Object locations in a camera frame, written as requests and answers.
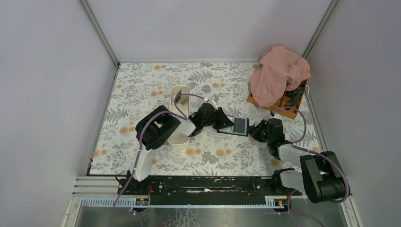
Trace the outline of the cream plastic oblong tray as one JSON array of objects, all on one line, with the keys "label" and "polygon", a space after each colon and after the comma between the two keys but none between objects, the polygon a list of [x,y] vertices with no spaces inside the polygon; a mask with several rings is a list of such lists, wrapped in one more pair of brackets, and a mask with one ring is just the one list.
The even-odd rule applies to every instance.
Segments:
[{"label": "cream plastic oblong tray", "polygon": [[178,114],[178,120],[180,125],[169,137],[167,142],[171,149],[186,149],[190,146],[189,135],[194,130],[194,125],[189,120],[184,120],[181,117],[189,116],[191,102],[189,96],[183,96],[182,94],[189,94],[190,88],[185,85],[173,86],[171,88],[171,101],[169,110],[175,114]]}]

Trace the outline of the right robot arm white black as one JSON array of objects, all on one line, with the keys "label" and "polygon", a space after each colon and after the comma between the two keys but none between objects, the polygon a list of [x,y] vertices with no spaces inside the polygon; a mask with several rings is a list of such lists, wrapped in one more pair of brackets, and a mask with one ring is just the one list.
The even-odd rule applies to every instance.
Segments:
[{"label": "right robot arm white black", "polygon": [[300,168],[274,171],[271,179],[276,188],[305,193],[313,203],[343,202],[350,196],[349,183],[334,152],[319,153],[286,140],[282,121],[275,118],[251,126],[248,133],[266,143],[271,156]]}]

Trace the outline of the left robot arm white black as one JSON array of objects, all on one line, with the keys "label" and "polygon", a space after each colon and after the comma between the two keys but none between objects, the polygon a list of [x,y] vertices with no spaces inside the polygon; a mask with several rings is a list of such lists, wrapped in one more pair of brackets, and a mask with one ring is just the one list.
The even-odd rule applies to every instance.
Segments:
[{"label": "left robot arm white black", "polygon": [[203,103],[198,111],[187,117],[168,110],[164,105],[157,107],[135,127],[139,153],[132,178],[141,182],[150,175],[153,150],[159,149],[171,137],[183,136],[188,139],[200,134],[205,127],[221,130],[234,125],[221,107],[215,108],[209,103]]}]

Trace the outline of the floral patterned table mat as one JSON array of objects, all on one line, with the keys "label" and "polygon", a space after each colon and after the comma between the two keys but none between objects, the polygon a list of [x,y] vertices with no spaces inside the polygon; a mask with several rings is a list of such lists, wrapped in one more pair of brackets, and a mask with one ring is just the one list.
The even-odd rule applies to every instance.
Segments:
[{"label": "floral patterned table mat", "polygon": [[[133,168],[139,143],[136,124],[160,105],[170,106],[171,88],[190,88],[191,112],[202,98],[215,99],[225,114],[251,124],[269,112],[247,101],[257,63],[123,63],[116,76],[90,175],[117,175]],[[264,143],[205,128],[189,147],[161,146],[151,158],[152,175],[268,176],[291,164],[273,158]]]}]

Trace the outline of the pink cloth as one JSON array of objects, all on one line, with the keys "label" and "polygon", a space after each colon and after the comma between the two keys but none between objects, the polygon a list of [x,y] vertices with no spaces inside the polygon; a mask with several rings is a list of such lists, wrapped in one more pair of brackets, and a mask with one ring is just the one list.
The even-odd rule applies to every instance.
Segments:
[{"label": "pink cloth", "polygon": [[306,59],[283,45],[270,45],[250,77],[251,94],[260,107],[271,107],[286,91],[293,91],[311,77]]}]

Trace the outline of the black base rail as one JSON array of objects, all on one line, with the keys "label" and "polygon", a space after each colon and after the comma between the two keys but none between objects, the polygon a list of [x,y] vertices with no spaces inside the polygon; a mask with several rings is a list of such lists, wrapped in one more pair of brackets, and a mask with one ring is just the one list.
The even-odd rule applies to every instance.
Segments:
[{"label": "black base rail", "polygon": [[292,189],[271,177],[158,176],[139,182],[118,179],[118,193],[158,206],[283,206]]}]

